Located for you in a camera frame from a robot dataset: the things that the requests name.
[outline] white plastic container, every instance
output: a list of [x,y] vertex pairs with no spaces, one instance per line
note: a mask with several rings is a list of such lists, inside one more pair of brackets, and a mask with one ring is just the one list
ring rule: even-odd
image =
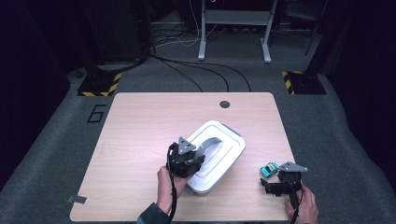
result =
[[198,195],[206,195],[231,168],[245,150],[245,140],[235,131],[218,121],[210,120],[187,140],[199,147],[205,140],[216,137],[221,142],[210,145],[199,172],[189,180],[188,186]]

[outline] small blue object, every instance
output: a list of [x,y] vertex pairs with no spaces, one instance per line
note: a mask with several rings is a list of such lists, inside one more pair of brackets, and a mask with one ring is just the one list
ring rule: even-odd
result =
[[262,173],[262,175],[265,178],[268,178],[271,175],[276,174],[276,172],[277,172],[277,165],[273,161],[269,162],[266,166],[263,166],[260,169],[260,173]]

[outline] hazard tape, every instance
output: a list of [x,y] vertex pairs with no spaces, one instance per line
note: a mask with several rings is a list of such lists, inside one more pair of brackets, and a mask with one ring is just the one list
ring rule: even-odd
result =
[[122,74],[118,74],[114,77],[114,81],[108,91],[79,91],[78,96],[111,96],[119,85],[121,76]]
[[282,71],[282,77],[283,80],[285,81],[286,89],[288,90],[289,94],[295,94],[294,89],[291,85],[290,79],[289,79],[289,73],[294,73],[294,74],[303,74],[303,72],[298,72],[298,71]]

